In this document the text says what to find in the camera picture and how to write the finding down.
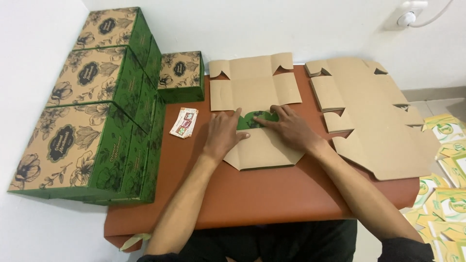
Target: small printed card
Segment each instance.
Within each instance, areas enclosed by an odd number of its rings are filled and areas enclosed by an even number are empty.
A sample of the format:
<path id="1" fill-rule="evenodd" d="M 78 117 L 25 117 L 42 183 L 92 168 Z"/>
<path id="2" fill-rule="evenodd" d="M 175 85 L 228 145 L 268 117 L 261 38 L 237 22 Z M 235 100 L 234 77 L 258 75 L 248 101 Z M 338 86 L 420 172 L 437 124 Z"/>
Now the small printed card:
<path id="1" fill-rule="evenodd" d="M 178 118 L 170 130 L 170 134 L 187 138 L 192 135 L 196 118 L 198 117 L 199 110 L 194 108 L 184 108 L 179 110 Z"/>

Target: flat cardboard box template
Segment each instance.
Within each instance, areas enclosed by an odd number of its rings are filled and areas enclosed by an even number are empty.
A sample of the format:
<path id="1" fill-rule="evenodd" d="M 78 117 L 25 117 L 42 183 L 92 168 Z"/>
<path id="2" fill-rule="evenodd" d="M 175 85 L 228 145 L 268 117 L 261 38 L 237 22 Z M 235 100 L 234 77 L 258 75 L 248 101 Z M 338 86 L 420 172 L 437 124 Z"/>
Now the flat cardboard box template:
<path id="1" fill-rule="evenodd" d="M 378 180 L 428 176 L 439 142 L 421 132 L 417 109 L 377 62 L 342 57 L 306 63 L 338 154 L 373 172 Z M 331 112 L 344 109 L 341 116 Z"/>
<path id="2" fill-rule="evenodd" d="M 269 111 L 273 104 L 301 103 L 294 73 L 274 76 L 281 66 L 293 69 L 291 53 L 263 55 L 209 62 L 210 76 L 222 72 L 229 80 L 211 80 L 211 110 L 236 110 L 241 116 L 252 111 Z M 241 141 L 224 158 L 238 170 L 294 165 L 303 156 L 285 146 L 268 128 L 249 129 L 251 137 Z"/>

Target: hand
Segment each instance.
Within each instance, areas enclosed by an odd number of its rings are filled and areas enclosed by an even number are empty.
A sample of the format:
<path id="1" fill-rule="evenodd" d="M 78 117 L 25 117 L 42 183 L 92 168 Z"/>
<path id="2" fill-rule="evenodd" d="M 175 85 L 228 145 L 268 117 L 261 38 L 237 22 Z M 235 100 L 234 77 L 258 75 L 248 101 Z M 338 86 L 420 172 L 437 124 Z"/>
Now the hand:
<path id="1" fill-rule="evenodd" d="M 276 131 L 281 139 L 291 148 L 312 155 L 318 153 L 323 146 L 328 146 L 327 141 L 317 135 L 308 124 L 288 105 L 272 105 L 270 113 L 277 112 L 279 121 L 272 122 L 254 117 L 254 121 Z"/>
<path id="2" fill-rule="evenodd" d="M 204 154 L 220 162 L 239 141 L 250 136 L 246 132 L 236 133 L 240 114 L 241 108 L 238 108 L 231 117 L 225 112 L 211 115 Z"/>

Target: stack of flat boxes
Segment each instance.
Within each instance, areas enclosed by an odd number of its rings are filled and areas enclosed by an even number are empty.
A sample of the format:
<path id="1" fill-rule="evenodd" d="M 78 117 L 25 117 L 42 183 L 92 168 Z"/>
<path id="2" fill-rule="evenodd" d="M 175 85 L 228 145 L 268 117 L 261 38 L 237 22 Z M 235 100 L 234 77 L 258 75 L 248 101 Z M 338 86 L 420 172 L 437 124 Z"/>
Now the stack of flat boxes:
<path id="1" fill-rule="evenodd" d="M 140 8 L 90 12 L 8 191 L 99 205 L 153 202 L 161 56 Z"/>

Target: dark oval label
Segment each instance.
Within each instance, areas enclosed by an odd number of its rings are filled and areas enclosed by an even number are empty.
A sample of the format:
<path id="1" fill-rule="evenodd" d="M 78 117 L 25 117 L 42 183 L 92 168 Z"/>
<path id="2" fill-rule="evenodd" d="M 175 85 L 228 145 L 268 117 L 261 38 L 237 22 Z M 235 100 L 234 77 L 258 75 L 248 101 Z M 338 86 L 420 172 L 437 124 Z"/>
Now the dark oval label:
<path id="1" fill-rule="evenodd" d="M 185 74 L 186 71 L 186 65 L 185 62 L 177 62 L 175 66 L 173 67 L 173 72 L 175 73 L 176 76 L 180 77 Z"/>
<path id="2" fill-rule="evenodd" d="M 99 33 L 108 34 L 113 30 L 113 28 L 115 28 L 116 25 L 117 21 L 115 19 L 107 18 L 99 25 Z"/>
<path id="3" fill-rule="evenodd" d="M 52 163 L 64 158 L 68 154 L 68 149 L 75 141 L 75 128 L 71 125 L 66 125 L 57 131 L 57 134 L 52 138 L 48 145 L 47 159 Z"/>
<path id="4" fill-rule="evenodd" d="M 94 77 L 99 73 L 99 64 L 90 62 L 86 64 L 78 74 L 78 84 L 87 85 L 94 80 Z"/>

